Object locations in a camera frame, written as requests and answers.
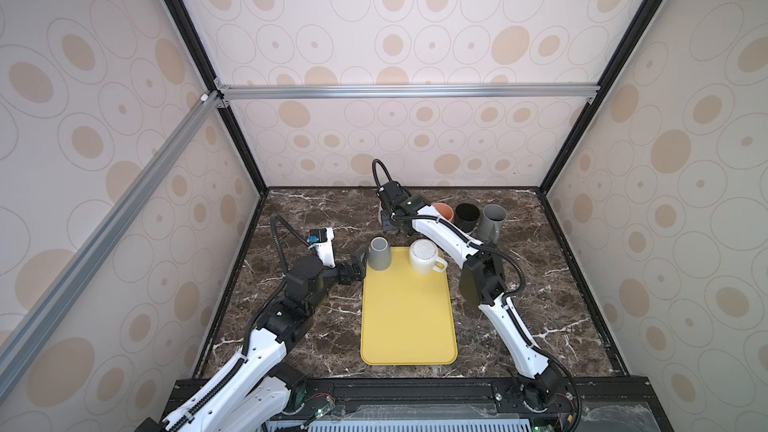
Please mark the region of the peach and cream mug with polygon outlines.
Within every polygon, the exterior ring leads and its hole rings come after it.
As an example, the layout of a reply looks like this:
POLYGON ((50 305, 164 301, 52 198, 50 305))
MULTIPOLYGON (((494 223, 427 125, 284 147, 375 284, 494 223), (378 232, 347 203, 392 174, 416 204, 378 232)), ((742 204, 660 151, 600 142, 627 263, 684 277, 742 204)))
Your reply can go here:
POLYGON ((433 203, 432 206, 445 220, 452 222, 455 216, 454 209, 446 203, 433 203))

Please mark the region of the white ribbed mug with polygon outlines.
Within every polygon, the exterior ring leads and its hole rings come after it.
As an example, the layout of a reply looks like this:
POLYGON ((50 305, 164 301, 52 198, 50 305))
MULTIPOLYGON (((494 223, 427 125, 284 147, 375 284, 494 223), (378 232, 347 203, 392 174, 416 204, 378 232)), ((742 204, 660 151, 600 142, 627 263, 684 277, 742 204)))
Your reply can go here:
POLYGON ((418 239, 410 245, 409 263, 412 270, 419 275, 443 273, 447 269, 447 262, 440 255, 440 249, 428 239, 418 239))

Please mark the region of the black mug white base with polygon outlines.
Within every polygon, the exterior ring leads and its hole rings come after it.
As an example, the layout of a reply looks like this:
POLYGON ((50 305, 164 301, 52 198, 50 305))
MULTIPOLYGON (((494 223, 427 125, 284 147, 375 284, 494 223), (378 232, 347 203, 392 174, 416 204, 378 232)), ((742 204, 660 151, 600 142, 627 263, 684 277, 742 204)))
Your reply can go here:
POLYGON ((458 204, 454 209, 453 223, 464 233, 471 233, 481 216, 478 206, 471 203, 458 204))

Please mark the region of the large grey mug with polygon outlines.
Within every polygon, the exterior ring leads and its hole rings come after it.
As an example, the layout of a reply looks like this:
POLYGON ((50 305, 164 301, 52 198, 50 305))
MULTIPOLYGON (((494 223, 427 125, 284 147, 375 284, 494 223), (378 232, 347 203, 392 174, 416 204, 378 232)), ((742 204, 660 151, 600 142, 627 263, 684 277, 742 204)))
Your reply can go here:
POLYGON ((485 205, 477 224, 476 237, 483 242, 497 243, 506 219, 507 211, 502 206, 485 205))

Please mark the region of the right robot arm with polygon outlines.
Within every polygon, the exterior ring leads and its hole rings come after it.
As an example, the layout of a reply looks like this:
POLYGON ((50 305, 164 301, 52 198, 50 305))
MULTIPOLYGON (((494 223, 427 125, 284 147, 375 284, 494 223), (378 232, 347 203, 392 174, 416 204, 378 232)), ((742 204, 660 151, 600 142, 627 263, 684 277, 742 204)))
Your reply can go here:
POLYGON ((512 297, 526 285, 519 264, 496 244, 461 231, 399 182, 390 180, 376 189, 384 225, 421 234, 461 268, 460 293, 483 312, 509 350, 526 406, 535 412, 546 410, 568 375, 538 346, 514 307, 512 297))

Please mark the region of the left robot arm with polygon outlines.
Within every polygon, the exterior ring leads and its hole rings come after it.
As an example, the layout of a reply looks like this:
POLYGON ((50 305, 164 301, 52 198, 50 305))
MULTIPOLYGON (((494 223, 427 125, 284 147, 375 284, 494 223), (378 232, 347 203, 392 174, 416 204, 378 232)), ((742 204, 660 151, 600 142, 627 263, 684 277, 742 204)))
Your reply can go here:
POLYGON ((274 371, 314 324, 314 313, 336 285, 363 281, 366 249, 346 262, 328 245, 284 270, 276 293, 246 328, 240 349, 162 421, 145 419, 138 431, 255 431, 289 403, 295 384, 274 371))

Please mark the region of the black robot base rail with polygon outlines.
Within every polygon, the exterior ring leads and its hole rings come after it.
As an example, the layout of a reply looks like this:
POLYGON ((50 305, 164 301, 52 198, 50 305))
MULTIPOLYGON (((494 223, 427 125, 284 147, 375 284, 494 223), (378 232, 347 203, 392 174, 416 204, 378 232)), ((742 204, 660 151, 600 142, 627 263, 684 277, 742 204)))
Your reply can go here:
MULTIPOLYGON (((578 392, 559 392, 544 412, 529 410, 511 378, 308 379, 306 399, 327 393, 335 408, 311 431, 564 431, 581 409, 579 431, 669 431, 671 422, 646 378, 587 377, 578 392)), ((261 425, 279 431, 308 420, 305 405, 261 425)))

